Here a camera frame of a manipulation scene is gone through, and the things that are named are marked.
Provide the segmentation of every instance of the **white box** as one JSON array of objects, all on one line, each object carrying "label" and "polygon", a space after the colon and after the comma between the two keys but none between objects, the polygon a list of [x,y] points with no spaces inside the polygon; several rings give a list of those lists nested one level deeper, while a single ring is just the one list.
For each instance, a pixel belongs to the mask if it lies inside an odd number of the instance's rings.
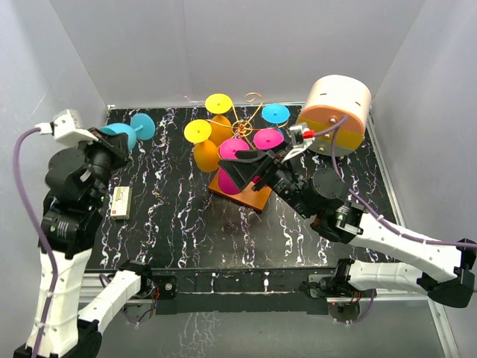
[{"label": "white box", "polygon": [[113,203],[111,205],[111,219],[128,219],[131,208],[133,190],[129,186],[114,188]]}]

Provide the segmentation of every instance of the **white wall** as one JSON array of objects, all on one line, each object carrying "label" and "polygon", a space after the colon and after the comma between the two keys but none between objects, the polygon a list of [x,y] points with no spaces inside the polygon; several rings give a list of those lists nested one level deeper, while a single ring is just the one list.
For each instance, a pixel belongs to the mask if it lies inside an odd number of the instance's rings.
[{"label": "white wall", "polygon": [[[427,1],[373,102],[405,222],[437,239],[477,241],[476,39],[477,2]],[[476,309],[447,310],[462,357]]]},{"label": "white wall", "polygon": [[[40,284],[38,238],[13,185],[16,138],[66,108],[99,125],[106,106],[48,0],[0,1],[0,351],[11,357],[33,326]],[[22,150],[22,174],[40,216],[48,160],[60,149],[33,135]]]},{"label": "white wall", "polygon": [[50,0],[107,104],[305,101],[333,73],[376,93],[424,0]]}]

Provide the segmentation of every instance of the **pink disc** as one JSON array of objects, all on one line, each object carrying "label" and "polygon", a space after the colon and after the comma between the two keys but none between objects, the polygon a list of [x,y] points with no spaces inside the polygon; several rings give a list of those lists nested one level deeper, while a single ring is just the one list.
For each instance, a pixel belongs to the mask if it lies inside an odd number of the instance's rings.
[{"label": "pink disc", "polygon": [[230,176],[223,170],[218,170],[218,187],[228,195],[239,194],[240,190],[237,189],[237,186],[233,183]]},{"label": "pink disc", "polygon": [[237,151],[248,151],[250,147],[247,142],[239,138],[230,138],[224,140],[220,147],[218,147],[218,153],[222,159],[237,159]]},{"label": "pink disc", "polygon": [[256,132],[253,142],[258,149],[266,151],[283,142],[283,135],[271,128],[261,129]]}]

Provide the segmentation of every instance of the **black marbled surface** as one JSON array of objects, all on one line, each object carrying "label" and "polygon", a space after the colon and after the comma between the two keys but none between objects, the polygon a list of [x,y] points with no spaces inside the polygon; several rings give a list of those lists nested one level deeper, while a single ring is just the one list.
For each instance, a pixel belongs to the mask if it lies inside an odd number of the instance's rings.
[{"label": "black marbled surface", "polygon": [[[289,108],[292,124],[300,106]],[[242,107],[237,113],[247,118],[253,110]],[[114,269],[127,259],[148,262],[154,268],[333,266],[343,257],[390,260],[372,250],[320,238],[309,228],[309,220],[300,218],[274,193],[263,213],[257,214],[208,192],[213,174],[197,168],[192,144],[183,136],[191,120],[212,117],[205,108],[111,110],[108,123],[129,123],[138,112],[147,113],[156,122],[155,137],[138,142],[129,165],[114,173],[109,191],[111,194],[115,186],[133,188],[131,217],[127,221],[109,218],[109,194],[89,269]],[[259,116],[254,125],[265,127]],[[303,155],[300,163],[300,171],[307,177],[318,168],[331,166],[329,157],[313,153]],[[386,219],[394,221],[369,138],[338,165],[346,181]]]}]

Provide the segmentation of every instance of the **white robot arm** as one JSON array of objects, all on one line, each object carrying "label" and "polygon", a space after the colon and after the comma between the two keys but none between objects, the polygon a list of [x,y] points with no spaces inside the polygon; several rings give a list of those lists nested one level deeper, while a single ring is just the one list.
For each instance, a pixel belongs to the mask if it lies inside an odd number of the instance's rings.
[{"label": "white robot arm", "polygon": [[219,165],[238,189],[259,178],[254,190],[268,185],[303,218],[315,216],[312,229],[325,239],[370,248],[401,261],[339,260],[334,277],[319,283],[310,280],[309,288],[325,296],[399,289],[427,294],[447,306],[466,307],[474,289],[475,278],[470,271],[476,260],[474,242],[463,239],[450,245],[436,245],[443,242],[382,218],[376,220],[365,207],[351,201],[350,187],[332,169],[318,170],[308,180],[295,175],[290,159],[305,151],[314,136],[338,130],[337,126],[314,134],[304,124],[295,125],[291,127],[291,145],[283,142],[266,152],[237,151],[238,159],[221,160]]},{"label": "white robot arm", "polygon": [[50,192],[43,202],[41,221],[47,245],[42,242],[40,246],[37,313],[31,335],[13,356],[96,357],[101,335],[114,315],[134,295],[150,291],[151,268],[127,261],[98,297],[78,312],[80,287],[103,220],[99,210],[111,173],[129,160],[127,134],[81,129],[73,110],[37,128],[69,148],[56,153],[48,164],[45,182]]}]

